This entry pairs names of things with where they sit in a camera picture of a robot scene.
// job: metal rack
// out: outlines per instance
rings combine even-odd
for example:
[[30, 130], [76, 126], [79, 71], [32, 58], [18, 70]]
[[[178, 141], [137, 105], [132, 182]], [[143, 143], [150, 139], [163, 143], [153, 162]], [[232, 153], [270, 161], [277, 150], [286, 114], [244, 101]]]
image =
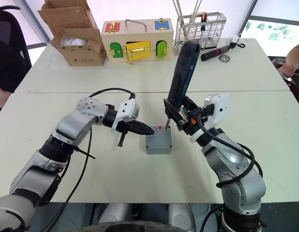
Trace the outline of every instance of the metal rack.
[[207, 21], [201, 22], [198, 19], [205, 13], [197, 13], [193, 23], [190, 23], [192, 15], [184, 15], [178, 18], [177, 31], [175, 36], [174, 49], [179, 52], [185, 41], [198, 41], [201, 49], [216, 48], [222, 30], [226, 23], [226, 17], [219, 12], [206, 13]]

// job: open cardboard box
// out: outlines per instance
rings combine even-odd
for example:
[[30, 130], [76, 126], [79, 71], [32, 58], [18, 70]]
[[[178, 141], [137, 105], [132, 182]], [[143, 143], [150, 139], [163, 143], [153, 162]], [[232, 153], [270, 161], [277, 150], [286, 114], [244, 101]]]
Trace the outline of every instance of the open cardboard box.
[[[86, 46], [61, 45], [62, 36], [86, 40]], [[51, 44], [65, 57], [71, 66], [103, 66], [106, 52], [102, 44], [99, 29], [68, 28], [64, 33], [55, 35]]]
[[54, 36], [65, 28], [97, 28], [86, 0], [45, 0], [38, 12]]

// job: wooden lock box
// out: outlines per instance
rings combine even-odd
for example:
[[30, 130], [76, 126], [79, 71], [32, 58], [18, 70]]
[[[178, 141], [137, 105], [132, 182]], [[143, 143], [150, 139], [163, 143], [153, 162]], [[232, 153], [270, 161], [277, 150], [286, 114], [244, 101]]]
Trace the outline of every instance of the wooden lock box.
[[106, 21], [101, 38], [112, 63], [171, 60], [170, 18]]

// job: white table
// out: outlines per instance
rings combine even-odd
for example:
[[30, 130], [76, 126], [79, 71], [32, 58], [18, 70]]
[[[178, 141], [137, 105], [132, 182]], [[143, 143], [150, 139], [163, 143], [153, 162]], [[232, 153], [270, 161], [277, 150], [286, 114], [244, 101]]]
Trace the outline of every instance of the white table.
[[[198, 105], [211, 93], [189, 93]], [[299, 201], [299, 105], [289, 91], [231, 92], [228, 118], [220, 127], [255, 153], [264, 171], [264, 203]], [[33, 153], [49, 137], [63, 116], [85, 93], [13, 94], [0, 113], [0, 196]], [[139, 93], [138, 120], [164, 125], [163, 98], [167, 93]], [[105, 93], [99, 100], [116, 107], [128, 94]], [[145, 137], [93, 127], [91, 154], [85, 176], [71, 202], [221, 203], [218, 178], [201, 149], [172, 126], [170, 155], [147, 155]], [[87, 148], [88, 137], [81, 144]], [[53, 201], [65, 201], [75, 185], [85, 156], [75, 152]]]
[[[218, 47], [231, 39], [221, 39]], [[245, 48], [235, 47], [228, 63], [218, 58], [198, 59], [189, 92], [288, 90], [255, 39], [241, 39]], [[133, 92], [168, 92], [177, 56], [170, 61], [127, 63], [105, 62], [102, 67], [71, 67], [52, 45], [48, 45], [16, 93], [91, 93], [108, 87]]]

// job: yellow door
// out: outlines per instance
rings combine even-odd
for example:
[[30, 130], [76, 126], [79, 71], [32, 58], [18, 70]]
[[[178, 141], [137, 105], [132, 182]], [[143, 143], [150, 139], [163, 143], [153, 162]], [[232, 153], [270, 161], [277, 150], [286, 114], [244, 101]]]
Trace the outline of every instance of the yellow door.
[[150, 42], [140, 41], [126, 44], [128, 61], [133, 63], [136, 59], [142, 59], [151, 56]]

